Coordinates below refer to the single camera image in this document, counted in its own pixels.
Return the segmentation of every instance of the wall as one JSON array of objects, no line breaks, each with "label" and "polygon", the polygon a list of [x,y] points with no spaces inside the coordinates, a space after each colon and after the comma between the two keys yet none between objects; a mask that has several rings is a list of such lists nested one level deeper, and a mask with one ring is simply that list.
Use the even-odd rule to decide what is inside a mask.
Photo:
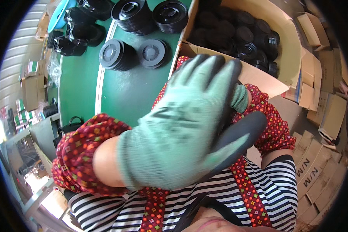
[{"label": "wall", "polygon": [[35,40],[37,23],[49,0],[37,0],[24,16],[9,43],[0,69],[0,109],[15,109],[15,101],[22,98],[18,81],[20,67],[28,60],[38,60],[44,42]]}]

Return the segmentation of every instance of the forearm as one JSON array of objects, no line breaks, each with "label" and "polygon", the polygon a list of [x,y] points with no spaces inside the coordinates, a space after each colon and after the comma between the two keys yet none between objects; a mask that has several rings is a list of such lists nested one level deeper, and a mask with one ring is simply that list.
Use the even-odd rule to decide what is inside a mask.
[{"label": "forearm", "polygon": [[93,170],[96,177],[111,187],[125,187],[117,163],[118,140],[119,136],[107,139],[95,150],[93,156]]}]

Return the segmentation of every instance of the striped shirt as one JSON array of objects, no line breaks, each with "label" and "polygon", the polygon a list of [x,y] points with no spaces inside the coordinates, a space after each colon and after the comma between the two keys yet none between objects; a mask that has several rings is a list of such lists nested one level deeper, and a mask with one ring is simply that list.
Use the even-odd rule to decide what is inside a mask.
[{"label": "striped shirt", "polygon": [[[263,170],[250,160],[245,171],[253,183],[272,226],[282,231],[292,231],[297,216],[297,181],[295,164],[291,156],[283,155]],[[166,197],[162,231],[173,231],[177,222],[195,199],[206,193],[228,207],[244,226],[251,226],[237,183],[229,169],[206,182],[176,189]],[[85,232],[134,231],[140,229],[146,197],[137,191],[121,197],[97,197],[78,193],[69,199],[69,207]]]}]

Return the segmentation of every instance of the stacked cardboard boxes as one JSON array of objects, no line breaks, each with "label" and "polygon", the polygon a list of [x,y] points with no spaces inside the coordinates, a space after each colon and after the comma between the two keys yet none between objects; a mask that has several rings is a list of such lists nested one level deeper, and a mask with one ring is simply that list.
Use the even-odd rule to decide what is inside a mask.
[{"label": "stacked cardboard boxes", "polygon": [[298,220],[316,225],[335,199],[344,178],[347,163],[305,131],[297,137],[293,152],[298,186]]},{"label": "stacked cardboard boxes", "polygon": [[45,101],[46,78],[48,71],[46,60],[29,61],[21,67],[21,88],[23,105],[27,112],[38,108],[40,100]]}]

